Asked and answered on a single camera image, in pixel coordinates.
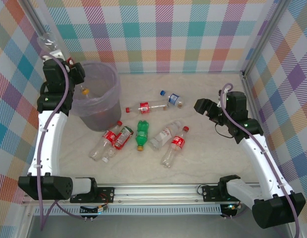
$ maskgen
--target plaid backdrop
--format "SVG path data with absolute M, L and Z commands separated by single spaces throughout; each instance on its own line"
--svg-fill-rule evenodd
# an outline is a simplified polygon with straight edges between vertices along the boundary
M 239 71 L 267 2 L 45 0 L 76 60 L 101 60 L 124 73 Z
M 23 199 L 17 180 L 35 149 L 36 99 L 43 82 L 36 38 L 17 0 L 0 0 L 0 238 L 15 231 Z
M 307 199 L 307 0 L 292 0 L 249 84 L 279 169 Z

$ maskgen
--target white floor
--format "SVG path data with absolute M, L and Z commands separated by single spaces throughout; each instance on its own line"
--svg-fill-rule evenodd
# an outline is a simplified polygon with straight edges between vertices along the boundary
M 136 132 L 139 120 L 150 123 L 149 138 L 166 124 L 182 119 L 189 127 L 186 144 L 170 169 L 160 165 L 168 146 L 154 152 L 145 145 L 136 149 L 135 135 L 108 163 L 95 162 L 88 152 L 102 133 L 88 129 L 80 118 L 69 116 L 65 125 L 60 168 L 62 176 L 94 177 L 97 183 L 203 183 L 218 182 L 226 175 L 239 175 L 245 182 L 257 182 L 250 161 L 234 139 L 219 136 L 208 117 L 195 112 L 197 99 L 218 101 L 218 90 L 227 82 L 242 91 L 238 74 L 122 74 L 122 122 Z M 160 100 L 161 90 L 173 91 L 185 98 L 182 109 L 148 115 L 126 114 L 125 107 L 139 101 Z M 218 130 L 229 135 L 225 127 Z

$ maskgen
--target green bottle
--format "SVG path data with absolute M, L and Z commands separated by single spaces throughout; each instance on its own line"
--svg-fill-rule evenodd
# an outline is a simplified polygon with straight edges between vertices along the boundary
M 143 146 L 148 140 L 148 128 L 149 123 L 147 121 L 139 121 L 138 122 L 138 131 L 137 136 L 135 138 L 138 143 L 138 151 L 143 151 Z

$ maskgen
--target red label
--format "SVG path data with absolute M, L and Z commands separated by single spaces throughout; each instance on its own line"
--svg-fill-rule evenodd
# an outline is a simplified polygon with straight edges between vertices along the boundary
M 149 104 L 148 103 L 140 103 L 141 114 L 149 113 Z
M 106 133 L 103 135 L 103 137 L 106 138 L 107 140 L 109 140 L 110 142 L 113 142 L 116 135 L 112 131 L 107 130 Z
M 176 145 L 180 146 L 181 148 L 183 148 L 183 146 L 185 144 L 185 140 L 182 137 L 175 136 L 171 143 L 176 144 Z

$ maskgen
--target translucent trash bin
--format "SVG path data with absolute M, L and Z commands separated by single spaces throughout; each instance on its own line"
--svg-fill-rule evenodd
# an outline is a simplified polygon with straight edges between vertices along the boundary
M 81 84 L 76 85 L 70 112 L 79 116 L 91 130 L 107 130 L 116 125 L 122 115 L 118 73 L 111 65 L 98 61 L 83 61 L 81 64 L 86 74 L 82 85 L 95 98 L 84 96 L 81 93 Z

